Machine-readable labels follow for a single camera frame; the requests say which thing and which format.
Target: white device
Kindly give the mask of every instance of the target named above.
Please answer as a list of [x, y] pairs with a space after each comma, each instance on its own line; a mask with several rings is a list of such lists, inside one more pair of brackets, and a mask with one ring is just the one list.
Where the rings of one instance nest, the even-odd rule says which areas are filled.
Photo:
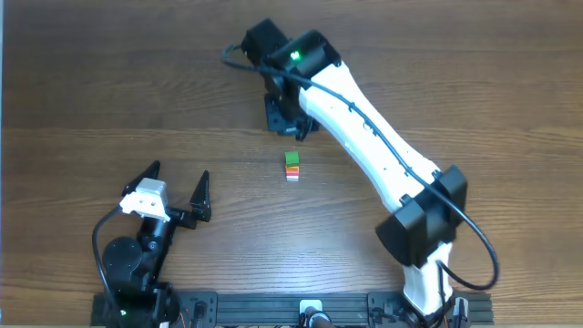
[[[330, 64], [314, 75], [312, 82], [326, 86], [352, 101], [379, 128], [417, 175], [427, 183], [434, 181], [433, 173], [439, 171], [439, 168], [411, 148], [394, 131], [358, 88], [344, 62], [338, 67]], [[373, 134], [364, 119], [349, 110], [340, 99], [317, 87], [301, 87], [299, 102], [306, 114], [328, 129], [358, 163], [390, 212], [401, 208], [400, 199], [404, 195], [413, 198], [424, 189], [417, 180], [405, 174], [404, 167]], [[436, 283], [440, 270], [436, 261], [447, 265], [451, 249], [451, 242], [442, 243], [428, 256], [427, 263], [421, 268], [404, 266], [404, 296], [423, 315], [435, 313], [442, 306]], [[445, 299], [448, 300], [453, 290], [445, 274], [443, 284]]]

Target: wooden table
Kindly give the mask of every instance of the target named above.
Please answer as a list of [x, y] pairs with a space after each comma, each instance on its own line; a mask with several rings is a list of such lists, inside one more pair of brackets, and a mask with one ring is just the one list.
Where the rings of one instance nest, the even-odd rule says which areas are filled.
[[[91, 231], [154, 159], [177, 206], [211, 173], [211, 222], [181, 230], [165, 264], [176, 287], [402, 288], [358, 166], [326, 131], [266, 131], [262, 79], [220, 63], [266, 16], [322, 31], [412, 146], [466, 174], [502, 267], [497, 323], [583, 323], [583, 3], [559, 0], [7, 0], [4, 323], [88, 323]], [[116, 217], [101, 247], [139, 224]], [[458, 231], [452, 267], [485, 282], [483, 246]]]

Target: colorful block stack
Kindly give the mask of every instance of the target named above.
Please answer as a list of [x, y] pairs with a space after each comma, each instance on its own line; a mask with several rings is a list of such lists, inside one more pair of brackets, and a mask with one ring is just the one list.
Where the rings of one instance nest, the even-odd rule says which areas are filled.
[[285, 153], [285, 177], [288, 181], [297, 181], [300, 178], [300, 155], [297, 151]]

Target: led light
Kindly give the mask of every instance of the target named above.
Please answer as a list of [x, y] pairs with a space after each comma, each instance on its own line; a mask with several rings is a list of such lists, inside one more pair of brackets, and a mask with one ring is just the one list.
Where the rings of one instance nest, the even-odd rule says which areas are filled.
[[302, 56], [300, 56], [300, 52], [299, 51], [294, 51], [290, 54], [291, 60], [300, 60], [300, 58], [302, 58]]

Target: green cube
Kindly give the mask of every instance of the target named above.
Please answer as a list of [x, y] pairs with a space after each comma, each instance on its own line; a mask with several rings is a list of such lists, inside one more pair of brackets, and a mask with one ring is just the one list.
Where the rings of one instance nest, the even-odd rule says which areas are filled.
[[300, 166], [300, 154], [297, 151], [288, 151], [285, 153], [285, 166]]

